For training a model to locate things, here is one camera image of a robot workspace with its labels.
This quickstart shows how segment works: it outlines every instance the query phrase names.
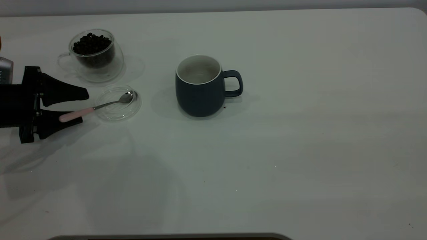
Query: wall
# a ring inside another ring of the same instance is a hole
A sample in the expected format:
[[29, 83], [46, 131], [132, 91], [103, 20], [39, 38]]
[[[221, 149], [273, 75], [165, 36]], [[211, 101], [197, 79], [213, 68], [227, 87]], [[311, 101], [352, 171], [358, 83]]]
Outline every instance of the wall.
[[418, 7], [427, 0], [0, 0], [0, 16]]

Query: pink spoon handle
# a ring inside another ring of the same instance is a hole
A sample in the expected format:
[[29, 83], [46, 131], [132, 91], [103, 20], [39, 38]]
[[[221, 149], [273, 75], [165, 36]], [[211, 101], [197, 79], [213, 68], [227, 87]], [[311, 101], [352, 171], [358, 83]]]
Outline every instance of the pink spoon handle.
[[66, 113], [64, 115], [59, 116], [59, 121], [61, 123], [66, 123], [68, 121], [71, 121], [71, 120], [76, 119], [78, 117], [82, 117], [82, 116], [84, 116], [88, 113], [91, 113], [93, 111], [94, 111], [94, 108], [85, 108], [85, 109], [82, 109], [80, 111], [74, 111], [71, 113]]

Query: glass cup handle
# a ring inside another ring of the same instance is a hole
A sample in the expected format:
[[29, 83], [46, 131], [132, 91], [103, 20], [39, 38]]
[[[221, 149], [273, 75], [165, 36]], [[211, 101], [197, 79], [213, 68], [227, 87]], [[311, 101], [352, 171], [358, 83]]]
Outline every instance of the glass cup handle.
[[71, 72], [71, 71], [73, 71], [73, 68], [71, 68], [69, 66], [67, 67], [61, 62], [61, 59], [63, 59], [64, 57], [68, 57], [68, 56], [70, 56], [70, 53], [63, 53], [63, 54], [59, 55], [56, 63], [58, 63], [58, 66], [60, 66], [64, 71]]

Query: mug handle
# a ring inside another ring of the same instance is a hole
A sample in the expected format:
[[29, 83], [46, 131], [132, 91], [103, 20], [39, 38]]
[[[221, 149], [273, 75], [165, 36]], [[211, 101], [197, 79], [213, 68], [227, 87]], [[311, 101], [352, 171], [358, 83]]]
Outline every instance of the mug handle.
[[63, 59], [64, 57], [68, 57], [70, 56], [70, 53], [63, 53], [61, 55], [58, 56], [58, 60], [56, 61], [56, 63], [58, 64], [58, 66], [60, 66], [64, 71], [66, 72], [72, 72], [73, 69], [70, 67], [66, 67], [61, 63], [61, 59]]
[[234, 91], [225, 91], [225, 97], [237, 97], [240, 96], [243, 92], [243, 82], [242, 82], [242, 76], [239, 72], [235, 70], [228, 70], [224, 72], [224, 78], [228, 77], [235, 77], [239, 81], [239, 89]]

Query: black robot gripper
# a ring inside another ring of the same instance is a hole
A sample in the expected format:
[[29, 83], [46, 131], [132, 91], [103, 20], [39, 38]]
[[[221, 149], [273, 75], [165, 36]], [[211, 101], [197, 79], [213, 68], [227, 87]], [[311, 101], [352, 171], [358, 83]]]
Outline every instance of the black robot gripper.
[[0, 128], [19, 127], [21, 143], [34, 142], [67, 127], [83, 122], [81, 117], [66, 123], [59, 116], [69, 111], [40, 109], [59, 102], [89, 99], [85, 88], [76, 87], [42, 73], [40, 67], [25, 67], [21, 84], [0, 85]]

